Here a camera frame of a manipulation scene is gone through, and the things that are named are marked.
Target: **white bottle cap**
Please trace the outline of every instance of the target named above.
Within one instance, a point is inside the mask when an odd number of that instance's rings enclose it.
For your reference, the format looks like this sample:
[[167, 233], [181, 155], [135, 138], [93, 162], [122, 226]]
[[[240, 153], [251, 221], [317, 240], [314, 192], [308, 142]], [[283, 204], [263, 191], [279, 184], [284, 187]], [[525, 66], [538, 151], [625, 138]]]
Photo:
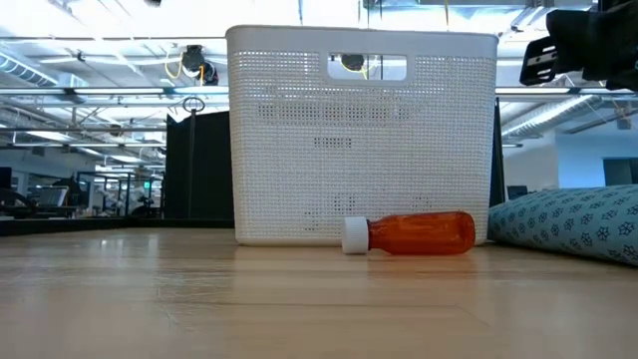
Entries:
[[346, 254], [366, 254], [368, 252], [368, 220], [366, 217], [343, 218], [341, 248]]

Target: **wooden table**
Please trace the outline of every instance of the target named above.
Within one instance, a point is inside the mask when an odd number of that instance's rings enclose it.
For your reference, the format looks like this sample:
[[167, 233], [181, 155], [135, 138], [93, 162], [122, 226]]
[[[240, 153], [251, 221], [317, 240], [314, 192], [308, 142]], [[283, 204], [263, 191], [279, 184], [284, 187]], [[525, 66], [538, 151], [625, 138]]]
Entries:
[[0, 238], [0, 358], [632, 358], [638, 271], [515, 248], [348, 257], [231, 230]]

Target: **bottle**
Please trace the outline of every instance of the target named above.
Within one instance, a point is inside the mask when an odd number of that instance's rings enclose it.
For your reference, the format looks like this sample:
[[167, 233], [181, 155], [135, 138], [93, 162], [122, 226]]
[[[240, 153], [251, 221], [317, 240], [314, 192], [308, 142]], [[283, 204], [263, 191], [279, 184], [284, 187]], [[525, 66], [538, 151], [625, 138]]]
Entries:
[[475, 222], [462, 212], [390, 215], [377, 221], [346, 217], [342, 249], [365, 254], [372, 248], [392, 254], [461, 254], [475, 245]]

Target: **perforated basket wall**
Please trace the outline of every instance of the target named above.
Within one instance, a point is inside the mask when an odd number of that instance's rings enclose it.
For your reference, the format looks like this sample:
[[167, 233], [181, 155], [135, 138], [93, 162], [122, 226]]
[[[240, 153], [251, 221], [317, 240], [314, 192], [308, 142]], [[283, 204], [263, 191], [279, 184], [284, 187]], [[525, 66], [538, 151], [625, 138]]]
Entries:
[[[492, 36], [229, 30], [237, 240], [338, 244], [347, 215], [464, 210], [485, 239]], [[332, 52], [408, 58], [403, 82], [327, 76]]]

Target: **cushion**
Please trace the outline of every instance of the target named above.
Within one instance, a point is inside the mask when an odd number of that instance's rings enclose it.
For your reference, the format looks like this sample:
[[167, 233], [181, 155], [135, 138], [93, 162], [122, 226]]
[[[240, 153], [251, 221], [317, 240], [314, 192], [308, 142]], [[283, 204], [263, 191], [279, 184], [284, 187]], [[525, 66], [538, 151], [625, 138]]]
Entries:
[[638, 266], [638, 185], [525, 195], [490, 209], [488, 236]]

